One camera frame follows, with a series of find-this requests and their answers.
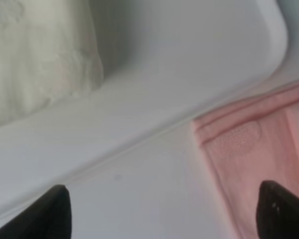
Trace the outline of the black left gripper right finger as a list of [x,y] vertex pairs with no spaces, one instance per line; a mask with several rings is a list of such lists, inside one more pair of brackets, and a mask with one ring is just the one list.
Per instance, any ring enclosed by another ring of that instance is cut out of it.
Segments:
[[261,239],[299,239],[299,197],[275,181],[263,181],[256,225]]

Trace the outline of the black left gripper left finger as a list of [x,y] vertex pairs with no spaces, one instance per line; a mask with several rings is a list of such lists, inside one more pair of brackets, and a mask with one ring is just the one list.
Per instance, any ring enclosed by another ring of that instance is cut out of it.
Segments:
[[55,185],[28,208],[0,228],[0,239],[70,239],[70,193]]

